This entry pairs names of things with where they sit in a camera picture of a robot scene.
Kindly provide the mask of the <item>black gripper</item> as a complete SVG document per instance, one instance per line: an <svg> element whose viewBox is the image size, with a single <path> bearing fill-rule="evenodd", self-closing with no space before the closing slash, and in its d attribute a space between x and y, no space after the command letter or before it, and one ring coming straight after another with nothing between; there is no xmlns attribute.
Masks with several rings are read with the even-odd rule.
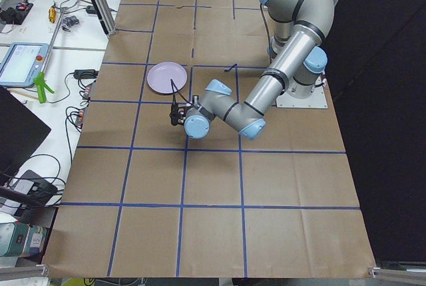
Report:
<svg viewBox="0 0 426 286"><path fill-rule="evenodd" d="M184 125L186 120L186 113L192 108L191 104L186 104L184 106L179 106L177 102L173 102L170 106L170 123L173 126Z"/></svg>

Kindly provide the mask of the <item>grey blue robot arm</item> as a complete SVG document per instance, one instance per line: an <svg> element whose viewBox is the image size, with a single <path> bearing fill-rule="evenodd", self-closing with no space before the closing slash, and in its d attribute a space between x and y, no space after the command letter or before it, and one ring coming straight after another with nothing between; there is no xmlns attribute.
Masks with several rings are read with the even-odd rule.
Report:
<svg viewBox="0 0 426 286"><path fill-rule="evenodd" d="M200 96L187 106L173 102L170 123L181 125L186 135L201 139L219 118L247 139L257 138L266 126L264 115L276 98L284 93L291 78L315 47L328 36L334 18L333 0L259 0L277 24L292 23L292 33L246 99L238 102L232 90L213 79Z"/></svg>

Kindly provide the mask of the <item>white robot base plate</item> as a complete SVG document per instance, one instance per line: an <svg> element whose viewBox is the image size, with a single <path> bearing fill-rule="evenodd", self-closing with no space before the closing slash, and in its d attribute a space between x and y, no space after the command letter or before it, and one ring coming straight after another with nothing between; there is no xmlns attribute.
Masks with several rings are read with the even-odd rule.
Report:
<svg viewBox="0 0 426 286"><path fill-rule="evenodd" d="M278 108L327 109L324 71L312 72L302 65L290 79L287 90L276 99Z"/></svg>

